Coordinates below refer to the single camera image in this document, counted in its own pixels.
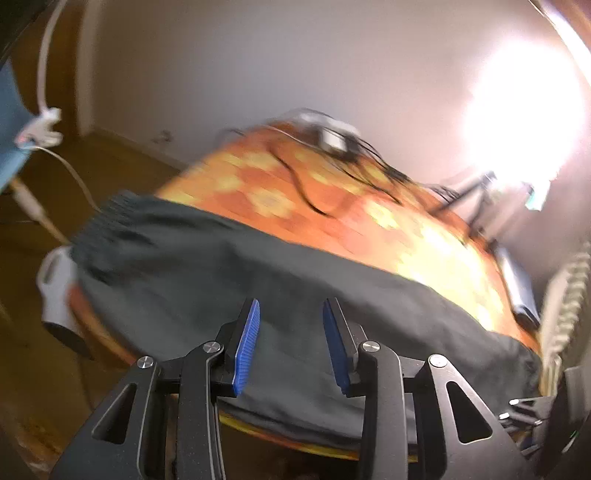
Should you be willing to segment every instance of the white cable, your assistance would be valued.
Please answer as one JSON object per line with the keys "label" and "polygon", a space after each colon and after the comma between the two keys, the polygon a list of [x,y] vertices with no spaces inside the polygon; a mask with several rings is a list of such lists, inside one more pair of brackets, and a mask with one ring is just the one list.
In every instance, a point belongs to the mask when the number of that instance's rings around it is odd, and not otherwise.
{"label": "white cable", "polygon": [[80,178],[80,175],[78,175],[78,172],[74,169],[74,167],[72,167],[72,165],[70,165],[70,163],[65,158],[58,155],[54,151],[49,150],[48,148],[39,147],[37,145],[32,145],[30,147],[23,147],[23,148],[26,148],[28,150],[43,150],[45,153],[49,153],[52,157],[57,158],[62,163],[62,165],[65,166],[66,170],[70,173],[70,175],[72,175],[72,177],[74,178],[74,180],[76,181],[78,186],[81,188],[82,193],[84,193],[84,197],[86,197],[86,200],[88,201],[89,205],[97,212],[100,212],[100,208],[98,207],[94,198],[92,197],[92,194],[90,193],[90,190],[86,186],[86,183],[84,183],[84,180],[82,180]]}
{"label": "white cable", "polygon": [[306,143],[306,142],[304,142],[303,140],[300,140],[299,138],[296,138],[296,137],[294,137],[293,135],[291,135],[291,134],[289,134],[289,133],[287,133],[287,132],[284,132],[284,131],[283,131],[282,129],[280,129],[280,128],[274,127],[274,126],[272,126],[272,125],[260,125],[260,126],[257,126],[257,127],[253,127],[253,129],[257,129],[257,128],[259,128],[259,127],[266,128],[267,130],[273,130],[274,132],[278,132],[278,133],[280,133],[280,134],[283,134],[283,135],[285,135],[286,137],[289,137],[289,138],[291,138],[292,140],[294,140],[294,141],[298,142],[300,145],[304,145],[305,147],[311,148],[312,150],[316,150],[317,152],[324,153],[324,150],[322,150],[321,148],[319,148],[319,147],[317,147],[317,146],[315,146],[315,145],[312,145],[312,144]]}
{"label": "white cable", "polygon": [[51,43],[51,36],[56,27],[57,19],[60,18],[61,11],[64,10],[68,0],[59,0],[51,17],[45,27],[43,39],[41,40],[41,48],[39,50],[39,62],[37,64],[37,105],[39,107],[39,114],[47,112],[47,100],[45,98],[45,82],[47,74],[47,57],[49,55],[49,44]]}

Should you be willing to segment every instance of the black fabric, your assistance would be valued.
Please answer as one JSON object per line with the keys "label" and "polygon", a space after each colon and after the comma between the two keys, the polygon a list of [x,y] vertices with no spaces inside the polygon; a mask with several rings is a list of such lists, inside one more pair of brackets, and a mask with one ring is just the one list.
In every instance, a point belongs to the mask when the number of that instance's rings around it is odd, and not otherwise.
{"label": "black fabric", "polygon": [[109,331],[159,360],[214,338],[245,297],[258,298],[249,381],[222,408],[293,440],[355,448],[361,438],[363,399],[341,394],[330,364],[322,327],[328,296],[399,355],[448,357],[494,413],[537,394],[536,354],[487,332],[434,290],[192,207],[114,197],[76,238],[72,258]]}

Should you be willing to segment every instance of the white clip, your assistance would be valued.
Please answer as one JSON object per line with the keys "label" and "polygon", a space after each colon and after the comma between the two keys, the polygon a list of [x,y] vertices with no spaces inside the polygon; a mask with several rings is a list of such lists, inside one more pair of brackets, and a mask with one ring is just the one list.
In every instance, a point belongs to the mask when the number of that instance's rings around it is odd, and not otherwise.
{"label": "white clip", "polygon": [[63,135],[54,131],[53,126],[61,120],[61,110],[50,108],[43,110],[27,123],[17,135],[14,142],[17,147],[24,148],[30,141],[39,147],[51,148],[59,145]]}

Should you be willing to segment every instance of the blue object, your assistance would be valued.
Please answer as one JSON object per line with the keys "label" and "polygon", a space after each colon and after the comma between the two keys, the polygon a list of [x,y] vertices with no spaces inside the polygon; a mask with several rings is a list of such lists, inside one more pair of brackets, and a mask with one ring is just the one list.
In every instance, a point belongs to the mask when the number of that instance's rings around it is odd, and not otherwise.
{"label": "blue object", "polygon": [[343,339],[339,333],[339,327],[336,324],[335,315],[330,308],[328,300],[322,307],[322,323],[324,325],[324,335],[326,343],[329,346],[330,361],[335,372],[336,384],[346,395],[350,386],[349,371],[347,369],[347,353],[343,344]]}
{"label": "blue object", "polygon": [[14,139],[33,115],[22,104],[10,61],[0,69],[0,192],[19,172],[31,152],[18,148]]}
{"label": "blue object", "polygon": [[540,314],[535,306],[530,276],[505,247],[497,245],[494,254],[505,281],[515,320],[526,330],[538,330],[541,324]]}
{"label": "blue object", "polygon": [[248,372],[251,369],[252,355],[255,351],[256,337],[261,324],[261,308],[258,300],[254,300],[246,317],[238,349],[236,350],[236,365],[232,387],[236,396],[240,395],[246,385]]}

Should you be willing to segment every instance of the metal screw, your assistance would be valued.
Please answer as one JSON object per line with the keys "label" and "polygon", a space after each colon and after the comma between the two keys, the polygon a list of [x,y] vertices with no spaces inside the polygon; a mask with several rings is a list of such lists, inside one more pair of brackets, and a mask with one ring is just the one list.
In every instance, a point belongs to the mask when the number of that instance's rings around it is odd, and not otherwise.
{"label": "metal screw", "polygon": [[373,340],[367,340],[367,342],[363,342],[362,347],[366,352],[377,352],[379,350],[379,343]]}
{"label": "metal screw", "polygon": [[138,367],[150,368],[154,364],[154,359],[151,356],[143,356],[138,360]]}
{"label": "metal screw", "polygon": [[217,343],[214,340],[211,340],[210,342],[205,342],[203,344],[203,351],[205,353],[215,353],[219,352],[221,347],[222,346],[219,343]]}
{"label": "metal screw", "polygon": [[447,358],[445,358],[443,355],[435,354],[429,357],[429,363],[434,367],[442,368],[447,365]]}

